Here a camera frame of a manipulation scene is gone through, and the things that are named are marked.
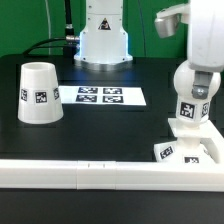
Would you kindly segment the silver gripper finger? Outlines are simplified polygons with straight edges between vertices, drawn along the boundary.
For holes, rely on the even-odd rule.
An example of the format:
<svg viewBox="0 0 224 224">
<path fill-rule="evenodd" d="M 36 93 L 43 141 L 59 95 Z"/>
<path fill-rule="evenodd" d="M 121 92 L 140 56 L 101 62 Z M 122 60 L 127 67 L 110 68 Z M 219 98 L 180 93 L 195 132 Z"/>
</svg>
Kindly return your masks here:
<svg viewBox="0 0 224 224">
<path fill-rule="evenodd" d="M 213 74 L 211 72 L 196 71 L 192 87 L 192 96 L 195 99 L 206 99 Z"/>
</svg>

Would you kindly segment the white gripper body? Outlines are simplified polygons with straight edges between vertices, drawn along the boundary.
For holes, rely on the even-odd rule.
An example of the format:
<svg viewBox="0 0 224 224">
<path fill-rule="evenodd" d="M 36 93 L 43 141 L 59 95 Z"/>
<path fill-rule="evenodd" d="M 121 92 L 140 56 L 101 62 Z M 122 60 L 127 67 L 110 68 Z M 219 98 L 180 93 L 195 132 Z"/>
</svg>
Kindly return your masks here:
<svg viewBox="0 0 224 224">
<path fill-rule="evenodd" d="M 188 25 L 187 60 L 192 70 L 224 70 L 224 0 L 189 0 L 156 14 L 161 38 L 175 34 L 178 23 Z"/>
</svg>

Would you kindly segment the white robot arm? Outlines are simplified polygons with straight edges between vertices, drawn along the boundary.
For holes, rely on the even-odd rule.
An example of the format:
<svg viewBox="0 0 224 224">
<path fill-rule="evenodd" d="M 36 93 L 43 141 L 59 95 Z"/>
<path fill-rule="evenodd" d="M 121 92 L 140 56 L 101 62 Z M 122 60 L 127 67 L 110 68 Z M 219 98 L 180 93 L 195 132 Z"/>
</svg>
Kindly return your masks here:
<svg viewBox="0 0 224 224">
<path fill-rule="evenodd" d="M 86 25 L 80 33 L 79 66 L 116 70 L 132 61 L 128 34 L 123 29 L 123 0 L 86 0 Z M 188 25 L 187 61 L 195 71 L 193 96 L 203 99 L 205 77 L 224 71 L 224 0 L 190 0 L 156 14 L 155 26 L 162 38 L 175 34 L 178 24 Z"/>
</svg>

